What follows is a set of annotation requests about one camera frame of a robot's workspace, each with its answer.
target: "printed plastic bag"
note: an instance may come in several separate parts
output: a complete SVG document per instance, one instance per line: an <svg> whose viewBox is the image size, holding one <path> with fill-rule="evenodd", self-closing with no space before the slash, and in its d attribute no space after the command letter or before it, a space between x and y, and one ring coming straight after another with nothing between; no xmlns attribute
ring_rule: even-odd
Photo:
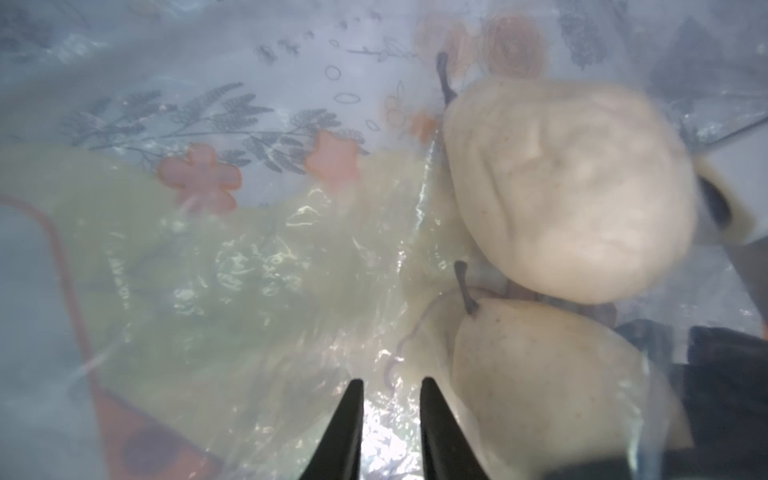
<svg viewBox="0 0 768 480"><path fill-rule="evenodd" d="M717 3L674 16L639 0L3 1L3 474L297 478L359 377L364 476L421 478L430 375L494 478L535 478L451 386L456 260L474 293L669 326L661 372L684 362L692 326L759 335L711 243L614 304L509 283L458 215L439 133L446 51L458 91L487 74L615 81L648 90L683 134L725 135L766 92L751 53L680 47L702 28L725 41L706 13ZM761 8L738 2L733 28ZM721 83L685 76L700 64ZM616 380L608 363L600 378L596 395L624 401L637 478L656 478L658 385Z"/></svg>

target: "plant illustration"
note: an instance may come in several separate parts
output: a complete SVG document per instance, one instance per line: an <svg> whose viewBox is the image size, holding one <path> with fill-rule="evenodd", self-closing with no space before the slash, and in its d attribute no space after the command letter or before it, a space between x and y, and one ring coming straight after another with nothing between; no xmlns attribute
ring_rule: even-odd
<svg viewBox="0 0 768 480"><path fill-rule="evenodd" d="M415 53L409 51L399 41L392 37L384 37L382 41L384 47L379 48L378 50L370 50L368 47L363 46L362 50L348 49L347 52L359 55L373 55L379 63L385 61L387 58L404 58L407 60L416 57Z"/></svg>
<svg viewBox="0 0 768 480"><path fill-rule="evenodd" d="M304 159L321 130L365 143L362 132L339 129L342 123L325 108L297 112L285 131L260 130L260 117L274 110L253 104L253 93L233 95L242 87L242 82L224 84L181 105L162 101L160 90L134 92L119 100L102 98L62 118L59 127L72 146L93 151L119 148L137 155L148 171L155 171L169 155L183 154L186 145L180 146L179 140L193 143L212 135L241 137L243 148L222 150L219 162L245 167L256 161L277 173L299 175L306 173ZM362 148L360 153L368 154Z"/></svg>

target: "orange outline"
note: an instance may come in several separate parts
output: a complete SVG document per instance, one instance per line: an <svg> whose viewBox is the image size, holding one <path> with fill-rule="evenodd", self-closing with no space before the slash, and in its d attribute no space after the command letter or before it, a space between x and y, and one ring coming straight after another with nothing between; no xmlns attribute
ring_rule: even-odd
<svg viewBox="0 0 768 480"><path fill-rule="evenodd" d="M156 475L136 476L125 470L122 462L122 447L125 441L147 425L162 425L162 423L130 408L119 398L112 396L98 385L96 370L93 366L88 365L93 359L91 343L88 341L88 331L86 330L77 294L74 290L74 281L56 226L38 208L7 194L0 194L0 205L3 204L7 204L29 215L42 227L48 236L67 316L74 330L84 364L88 369L88 386L91 390L91 401L93 402L94 412L99 425L101 445L104 450L104 461L108 467L109 478L112 480L137 480L138 478L146 480L186 480L187 478L192 478L190 474L194 473L196 478L204 480L218 475L221 469L221 462L212 455L206 455L199 451L184 437L178 435L177 432L174 432L174 434L181 442L179 452L175 457L174 463L169 465L163 472Z"/></svg>
<svg viewBox="0 0 768 480"><path fill-rule="evenodd" d="M211 147L209 144L192 144L187 149L187 153L184 155L184 157L179 157L178 155L171 155L170 157L165 157L163 160L160 161L160 163L157 166L157 178L160 179L160 183L168 188L172 188L174 190L183 190L186 184L172 184L171 182L168 182L164 179L164 175L161 173L163 170L163 162L166 160L171 160L174 158L177 158L178 160L184 162L185 164L189 165L190 167L193 167L195 163L191 159L191 150L195 147L195 145L203 146L205 148L210 148L212 150L212 155L210 156L210 162L207 162L207 164L211 167L216 167L217 165L228 165L230 167L233 167L235 171L237 172L237 186L233 186L231 184L227 184L226 187L223 187L222 183L219 183L218 190L224 192L225 194L228 194L230 191L239 190L243 186L243 173L240 171L240 169L236 165L227 164L223 162L219 162L219 154L216 152L216 149Z"/></svg>
<svg viewBox="0 0 768 480"><path fill-rule="evenodd" d="M325 174L322 168L315 168L311 165L311 158L316 155L321 155L323 152L323 148L326 148L327 144L331 144L333 142L336 142L338 144L354 144L354 153L352 158L352 164L354 166L354 171L350 172L350 178L343 178L342 182L340 184L337 184L335 181L331 181L332 178ZM360 172L360 166L358 164L358 158L359 158L359 144L357 143L357 140L354 140L352 138L346 138L343 140L340 140L339 138L336 138L336 135L333 134L330 130L321 130L317 132L317 136L315 139L315 147L312 149L312 151L304 158L304 170L308 174L312 174L315 178L319 179L323 183L327 185L327 187L334 193L339 192L344 189L349 184L353 184L360 180L362 177L362 174Z"/></svg>

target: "pear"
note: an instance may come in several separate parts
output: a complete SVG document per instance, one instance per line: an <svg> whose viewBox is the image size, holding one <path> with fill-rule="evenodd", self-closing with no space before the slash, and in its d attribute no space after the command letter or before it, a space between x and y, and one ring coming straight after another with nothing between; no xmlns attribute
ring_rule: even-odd
<svg viewBox="0 0 768 480"><path fill-rule="evenodd" d="M473 299L466 269L456 262L466 316L455 335L451 384L475 414L483 444L521 478L621 456L653 441L645 438L649 425L661 428L646 445L692 446L680 400L630 343L543 303Z"/></svg>
<svg viewBox="0 0 768 480"><path fill-rule="evenodd" d="M697 222L693 165L644 94L486 77L453 99L441 77L459 212L509 279L609 303L644 292L686 255Z"/></svg>

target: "circle outline print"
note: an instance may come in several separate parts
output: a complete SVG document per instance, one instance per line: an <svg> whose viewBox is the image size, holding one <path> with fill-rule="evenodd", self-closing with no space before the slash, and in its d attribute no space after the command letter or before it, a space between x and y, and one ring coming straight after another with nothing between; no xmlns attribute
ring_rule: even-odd
<svg viewBox="0 0 768 480"><path fill-rule="evenodd" d="M341 70L335 65L328 65L325 70L326 78L331 81L336 81L341 78Z"/></svg>
<svg viewBox="0 0 768 480"><path fill-rule="evenodd" d="M340 94L333 96L333 100L344 105L354 105L360 103L362 98L359 95L351 94L348 91L343 91Z"/></svg>

